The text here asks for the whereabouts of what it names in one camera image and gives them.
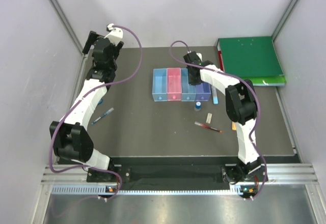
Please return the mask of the light blue tray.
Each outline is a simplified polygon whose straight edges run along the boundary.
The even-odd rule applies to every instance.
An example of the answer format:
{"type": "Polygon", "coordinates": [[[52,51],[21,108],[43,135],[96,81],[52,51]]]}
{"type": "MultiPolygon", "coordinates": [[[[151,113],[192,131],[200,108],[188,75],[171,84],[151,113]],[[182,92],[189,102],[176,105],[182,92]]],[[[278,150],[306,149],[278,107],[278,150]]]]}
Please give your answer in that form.
{"type": "Polygon", "coordinates": [[[196,87],[189,84],[188,70],[186,68],[181,68],[181,88],[181,101],[195,101],[196,87]]]}
{"type": "Polygon", "coordinates": [[[167,68],[153,69],[152,97],[155,102],[168,100],[167,68]]]}

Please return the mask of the purple plastic tray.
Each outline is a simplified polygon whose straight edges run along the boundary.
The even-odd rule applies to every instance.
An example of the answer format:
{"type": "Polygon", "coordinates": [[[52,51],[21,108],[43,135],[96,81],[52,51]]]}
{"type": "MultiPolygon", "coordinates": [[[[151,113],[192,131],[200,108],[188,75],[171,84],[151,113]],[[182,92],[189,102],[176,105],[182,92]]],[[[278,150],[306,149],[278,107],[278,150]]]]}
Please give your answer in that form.
{"type": "Polygon", "coordinates": [[[195,85],[196,88],[196,101],[208,101],[211,97],[210,84],[203,82],[199,85],[195,85]]]}

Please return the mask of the red folder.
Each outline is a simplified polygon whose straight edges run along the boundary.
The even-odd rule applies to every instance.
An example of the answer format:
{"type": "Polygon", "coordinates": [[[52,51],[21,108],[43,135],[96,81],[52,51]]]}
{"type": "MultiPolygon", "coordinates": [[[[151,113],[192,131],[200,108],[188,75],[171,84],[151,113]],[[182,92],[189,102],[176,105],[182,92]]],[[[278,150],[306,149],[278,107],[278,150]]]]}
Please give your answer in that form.
{"type": "Polygon", "coordinates": [[[220,50],[218,51],[218,55],[219,55],[220,69],[222,71],[225,71],[224,62],[223,62],[223,56],[222,56],[222,52],[220,50]]]}

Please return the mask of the blue cap bottle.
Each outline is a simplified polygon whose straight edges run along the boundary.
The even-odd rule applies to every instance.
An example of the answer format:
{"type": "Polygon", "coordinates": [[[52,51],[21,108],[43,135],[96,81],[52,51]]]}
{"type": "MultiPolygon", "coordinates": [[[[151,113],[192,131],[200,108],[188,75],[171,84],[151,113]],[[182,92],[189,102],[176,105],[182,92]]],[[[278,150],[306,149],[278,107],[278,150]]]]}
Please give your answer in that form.
{"type": "Polygon", "coordinates": [[[201,110],[202,103],[200,101],[197,101],[195,104],[195,111],[200,111],[201,110]]]}

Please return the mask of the blue grey eraser stick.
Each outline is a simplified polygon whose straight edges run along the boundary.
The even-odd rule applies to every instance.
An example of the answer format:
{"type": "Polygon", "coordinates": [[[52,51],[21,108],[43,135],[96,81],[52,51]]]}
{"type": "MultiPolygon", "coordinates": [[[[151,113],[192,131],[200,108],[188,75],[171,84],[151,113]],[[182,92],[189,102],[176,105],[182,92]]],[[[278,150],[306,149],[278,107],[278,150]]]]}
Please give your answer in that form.
{"type": "Polygon", "coordinates": [[[217,95],[217,89],[214,86],[211,86],[211,94],[212,94],[212,100],[213,104],[218,104],[218,95],[217,95]]]}

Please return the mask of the dark green binder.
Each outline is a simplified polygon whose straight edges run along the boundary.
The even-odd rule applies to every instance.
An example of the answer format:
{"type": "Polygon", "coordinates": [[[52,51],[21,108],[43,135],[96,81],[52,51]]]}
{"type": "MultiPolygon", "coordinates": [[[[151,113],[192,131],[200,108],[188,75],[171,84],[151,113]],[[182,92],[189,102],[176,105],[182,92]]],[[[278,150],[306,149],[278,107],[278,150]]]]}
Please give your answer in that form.
{"type": "Polygon", "coordinates": [[[223,70],[241,78],[283,75],[271,36],[220,38],[223,70]]]}

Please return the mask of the light green folder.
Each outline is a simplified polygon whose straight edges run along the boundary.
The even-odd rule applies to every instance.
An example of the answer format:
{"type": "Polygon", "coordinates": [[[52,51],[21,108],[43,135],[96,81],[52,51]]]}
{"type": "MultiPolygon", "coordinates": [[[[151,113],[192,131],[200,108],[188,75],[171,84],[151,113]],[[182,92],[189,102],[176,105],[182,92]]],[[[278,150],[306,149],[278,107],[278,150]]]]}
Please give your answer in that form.
{"type": "Polygon", "coordinates": [[[282,87],[285,86],[287,83],[284,75],[265,77],[243,77],[242,79],[249,79],[253,83],[253,86],[258,87],[282,87]]]}

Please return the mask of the pink plastic tray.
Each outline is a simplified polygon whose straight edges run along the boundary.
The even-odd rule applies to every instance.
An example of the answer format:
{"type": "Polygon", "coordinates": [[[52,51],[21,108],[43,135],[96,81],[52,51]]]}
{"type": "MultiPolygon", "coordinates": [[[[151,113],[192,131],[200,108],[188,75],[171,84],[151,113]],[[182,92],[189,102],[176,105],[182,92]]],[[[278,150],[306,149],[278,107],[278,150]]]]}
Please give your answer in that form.
{"type": "Polygon", "coordinates": [[[167,69],[167,97],[168,101],[181,100],[181,69],[168,68],[167,69]]]}

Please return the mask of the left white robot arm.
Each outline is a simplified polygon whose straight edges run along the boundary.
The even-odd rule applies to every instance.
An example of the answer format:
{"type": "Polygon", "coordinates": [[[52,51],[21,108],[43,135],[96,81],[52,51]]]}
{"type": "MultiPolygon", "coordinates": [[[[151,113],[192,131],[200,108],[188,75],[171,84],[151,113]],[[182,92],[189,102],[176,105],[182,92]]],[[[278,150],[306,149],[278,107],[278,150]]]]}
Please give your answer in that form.
{"type": "Polygon", "coordinates": [[[110,158],[94,148],[87,126],[98,103],[110,89],[109,84],[115,79],[122,38],[123,31],[117,27],[108,28],[106,36],[94,31],[89,33],[83,53],[93,51],[92,67],[74,101],[72,112],[62,118],[63,123],[53,121],[49,128],[55,156],[97,168],[98,176],[106,182],[114,179],[116,170],[110,158]]]}

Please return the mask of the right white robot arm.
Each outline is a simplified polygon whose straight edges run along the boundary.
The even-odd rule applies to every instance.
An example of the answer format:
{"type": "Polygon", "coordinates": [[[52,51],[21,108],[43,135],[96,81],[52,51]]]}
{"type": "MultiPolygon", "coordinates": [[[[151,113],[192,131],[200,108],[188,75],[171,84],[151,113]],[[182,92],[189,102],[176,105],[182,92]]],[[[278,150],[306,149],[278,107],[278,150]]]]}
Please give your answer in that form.
{"type": "Polygon", "coordinates": [[[227,74],[210,61],[202,61],[200,54],[194,51],[189,51],[183,59],[187,63],[190,85],[205,82],[225,95],[227,116],[236,127],[239,160],[236,166],[225,167],[225,179],[231,184],[250,181],[262,165],[255,136],[260,105],[252,82],[227,74]]]}

